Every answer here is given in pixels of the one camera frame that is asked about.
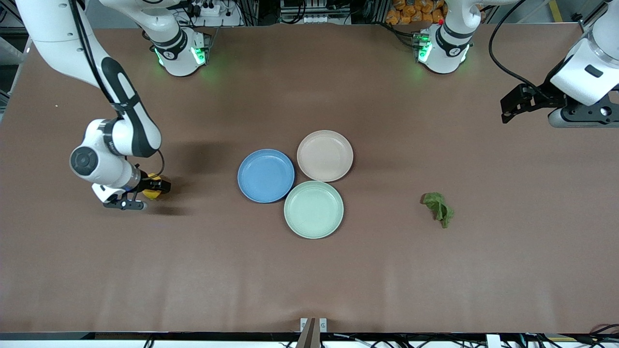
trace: green plate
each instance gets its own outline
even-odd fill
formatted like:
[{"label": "green plate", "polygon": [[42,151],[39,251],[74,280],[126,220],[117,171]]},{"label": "green plate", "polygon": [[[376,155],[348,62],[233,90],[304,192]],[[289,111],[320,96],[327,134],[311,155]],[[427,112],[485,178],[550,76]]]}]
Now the green plate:
[{"label": "green plate", "polygon": [[324,238],[337,230],[344,217],[344,202],[329,184],[307,181],[293,188],[284,203],[288,226],[299,236]]}]

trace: green light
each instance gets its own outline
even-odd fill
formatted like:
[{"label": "green light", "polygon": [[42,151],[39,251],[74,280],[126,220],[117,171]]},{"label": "green light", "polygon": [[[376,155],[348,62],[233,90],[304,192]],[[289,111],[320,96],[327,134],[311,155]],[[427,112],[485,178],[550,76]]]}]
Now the green light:
[{"label": "green light", "polygon": [[201,49],[195,49],[195,48],[191,48],[191,53],[193,53],[194,58],[196,59],[196,63],[202,65],[204,64],[204,62],[206,61],[206,59],[204,59],[204,52],[202,52]]},{"label": "green light", "polygon": [[462,63],[466,59],[466,52],[469,50],[470,45],[466,45],[464,52],[462,52],[462,59],[460,59],[460,63]]},{"label": "green light", "polygon": [[161,56],[159,55],[159,52],[157,51],[157,49],[155,49],[155,53],[157,54],[157,58],[159,58],[159,64],[163,66],[163,61],[161,60]]},{"label": "green light", "polygon": [[428,60],[428,56],[430,55],[430,51],[432,50],[432,42],[428,42],[422,49],[419,50],[419,60],[425,62]]}]

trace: brown table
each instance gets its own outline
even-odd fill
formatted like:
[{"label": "brown table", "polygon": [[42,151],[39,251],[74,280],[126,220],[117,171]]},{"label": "brown table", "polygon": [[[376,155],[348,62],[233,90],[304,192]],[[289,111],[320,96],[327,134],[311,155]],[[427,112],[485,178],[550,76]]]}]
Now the brown table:
[{"label": "brown table", "polygon": [[[88,122],[114,114],[33,50],[0,127],[0,329],[287,331],[322,316],[332,331],[568,333],[619,321],[619,131],[553,129],[546,111],[501,124],[517,81],[490,61],[491,29],[441,76],[380,27],[226,28],[185,78],[138,30],[99,32],[163,133],[174,191],[145,212],[102,208],[71,173]],[[496,55],[539,83],[578,36],[506,25]],[[240,193],[236,171],[266,147],[294,160],[318,129],[348,137],[355,163],[333,184],[340,229],[304,240],[283,201]],[[447,230],[420,204],[430,191],[455,208]]]}]

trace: blue plate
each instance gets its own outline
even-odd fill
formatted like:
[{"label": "blue plate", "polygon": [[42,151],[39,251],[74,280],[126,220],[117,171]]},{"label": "blue plate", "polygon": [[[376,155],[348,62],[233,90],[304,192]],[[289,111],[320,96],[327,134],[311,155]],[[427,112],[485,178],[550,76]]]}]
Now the blue plate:
[{"label": "blue plate", "polygon": [[247,156],[238,169],[238,187],[247,198],[258,203],[282,199],[294,181],[292,161],[277,150],[258,150]]}]

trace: plate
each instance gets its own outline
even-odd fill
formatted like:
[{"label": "plate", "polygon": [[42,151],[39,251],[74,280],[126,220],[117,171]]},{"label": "plate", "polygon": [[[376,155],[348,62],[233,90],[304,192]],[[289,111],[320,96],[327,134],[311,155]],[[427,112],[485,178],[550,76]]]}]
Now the plate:
[{"label": "plate", "polygon": [[303,139],[297,149],[301,171],[312,180],[336,181],[352,166],[353,152],[348,140],[334,131],[316,131]]},{"label": "plate", "polygon": [[277,150],[258,150],[243,160],[237,180],[241,192],[252,201],[275,202],[292,188],[295,167],[286,155]]},{"label": "plate", "polygon": [[293,188],[284,203],[288,226],[299,236],[324,238],[339,227],[344,217],[344,202],[333,186],[321,181],[306,181]]}]

